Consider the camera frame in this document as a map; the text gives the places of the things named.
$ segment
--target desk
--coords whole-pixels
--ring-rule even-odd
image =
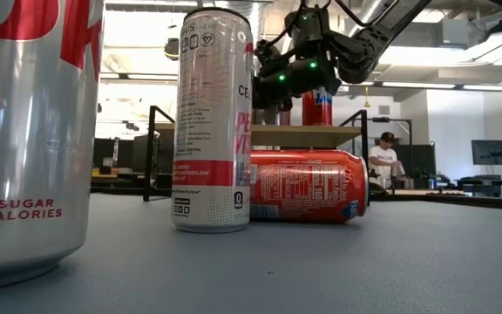
[[[372,202],[347,225],[181,233],[171,201],[92,195],[85,246],[8,313],[502,313],[502,210]]]

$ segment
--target shelf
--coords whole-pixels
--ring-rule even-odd
[[[173,123],[157,123],[155,130],[173,136]],[[361,127],[346,126],[251,126],[251,145],[336,148],[360,136]]]

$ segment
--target computer monitor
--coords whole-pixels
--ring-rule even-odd
[[[502,140],[473,140],[471,156],[474,165],[502,166]]]

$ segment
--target nutrition label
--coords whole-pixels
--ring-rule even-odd
[[[255,185],[260,197],[271,200],[341,201],[346,199],[345,171],[339,166],[260,165]]]

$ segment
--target red soda can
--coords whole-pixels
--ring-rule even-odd
[[[323,87],[306,92],[302,97],[304,126],[332,126],[332,96]]]
[[[344,223],[367,208],[362,158],[341,151],[252,151],[251,219]]]

